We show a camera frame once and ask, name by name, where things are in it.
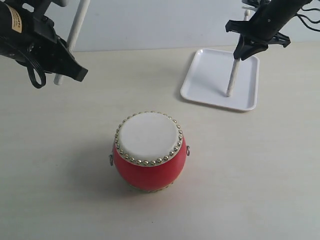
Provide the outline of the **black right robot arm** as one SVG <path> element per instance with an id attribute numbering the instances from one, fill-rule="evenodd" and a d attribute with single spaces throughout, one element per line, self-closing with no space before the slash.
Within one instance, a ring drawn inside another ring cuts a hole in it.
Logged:
<path id="1" fill-rule="evenodd" d="M 249 20 L 229 20 L 225 30 L 239 34 L 233 57 L 244 61 L 266 51 L 270 45 L 281 45 L 284 48 L 290 45 L 290 38 L 280 33 L 280 30 L 310 1 L 243 0 L 242 3 L 255 8 L 255 13 Z"/>

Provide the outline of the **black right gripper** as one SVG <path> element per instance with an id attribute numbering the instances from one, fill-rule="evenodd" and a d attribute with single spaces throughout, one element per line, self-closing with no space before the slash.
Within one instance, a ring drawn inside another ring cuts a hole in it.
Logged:
<path id="1" fill-rule="evenodd" d="M 288 9 L 260 7 L 248 21 L 229 20 L 225 30 L 240 34 L 233 58 L 245 61 L 255 54 L 266 51 L 268 45 L 278 44 L 287 47 L 291 40 L 280 33 L 280 29 L 291 18 L 292 13 Z M 246 44 L 245 37 L 254 44 Z"/>

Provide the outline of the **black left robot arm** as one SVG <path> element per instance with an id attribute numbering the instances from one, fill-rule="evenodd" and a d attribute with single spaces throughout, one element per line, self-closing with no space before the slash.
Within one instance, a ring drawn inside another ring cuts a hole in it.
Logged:
<path id="1" fill-rule="evenodd" d="M 57 35 L 45 15 L 50 0 L 4 0 L 0 3 L 0 54 L 26 67 L 32 85 L 46 85 L 47 74 L 82 82 L 88 70 L 75 60 L 70 44 Z"/>

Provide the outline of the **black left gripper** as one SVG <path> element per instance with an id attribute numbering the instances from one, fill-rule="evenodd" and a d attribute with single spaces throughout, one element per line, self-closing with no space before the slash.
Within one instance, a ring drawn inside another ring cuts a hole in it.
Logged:
<path id="1" fill-rule="evenodd" d="M 74 60 L 67 42 L 46 16 L 51 0 L 0 2 L 0 54 L 27 68 L 29 75 L 60 74 L 82 82 L 88 70 Z"/>

